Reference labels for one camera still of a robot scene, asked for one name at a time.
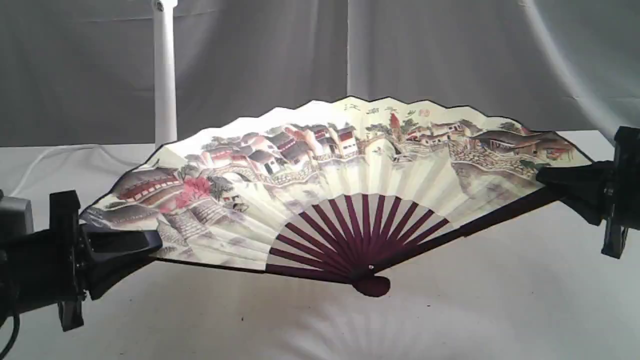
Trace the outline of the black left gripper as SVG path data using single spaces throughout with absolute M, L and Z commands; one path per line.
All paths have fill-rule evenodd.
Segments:
M 49 226 L 30 234 L 1 228 L 1 321 L 55 305 L 63 331 L 84 325 L 85 292 L 78 267 L 80 229 L 84 235 L 87 291 L 101 299 L 134 272 L 154 262 L 163 247 L 155 230 L 114 230 L 79 224 L 75 190 L 51 193 Z

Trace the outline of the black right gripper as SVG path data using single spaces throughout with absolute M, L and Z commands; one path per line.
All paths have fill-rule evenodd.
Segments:
M 567 196 L 560 202 L 588 224 L 601 225 L 605 194 L 606 227 L 602 255 L 620 259 L 629 230 L 640 228 L 640 130 L 621 126 L 614 136 L 613 161 L 544 167 L 535 179 Z

